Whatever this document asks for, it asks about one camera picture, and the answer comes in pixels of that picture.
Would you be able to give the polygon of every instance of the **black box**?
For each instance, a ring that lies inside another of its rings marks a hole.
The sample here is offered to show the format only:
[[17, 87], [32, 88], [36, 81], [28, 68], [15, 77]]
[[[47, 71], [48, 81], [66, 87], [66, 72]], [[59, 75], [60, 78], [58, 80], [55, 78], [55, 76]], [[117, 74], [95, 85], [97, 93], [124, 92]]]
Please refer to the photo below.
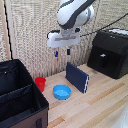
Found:
[[0, 63], [0, 128], [47, 128], [48, 108], [20, 60]]
[[92, 45], [89, 67], [114, 79], [128, 73], [128, 35], [99, 31]]

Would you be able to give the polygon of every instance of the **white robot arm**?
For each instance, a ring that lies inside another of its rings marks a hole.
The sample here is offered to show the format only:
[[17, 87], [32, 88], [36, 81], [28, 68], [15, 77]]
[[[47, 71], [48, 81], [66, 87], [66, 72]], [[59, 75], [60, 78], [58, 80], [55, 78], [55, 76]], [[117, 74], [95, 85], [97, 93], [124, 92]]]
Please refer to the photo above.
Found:
[[57, 20], [62, 29], [53, 30], [48, 34], [48, 47], [58, 48], [78, 44], [80, 42], [80, 28], [78, 27], [92, 20], [94, 9], [91, 4], [94, 1], [61, 0]]

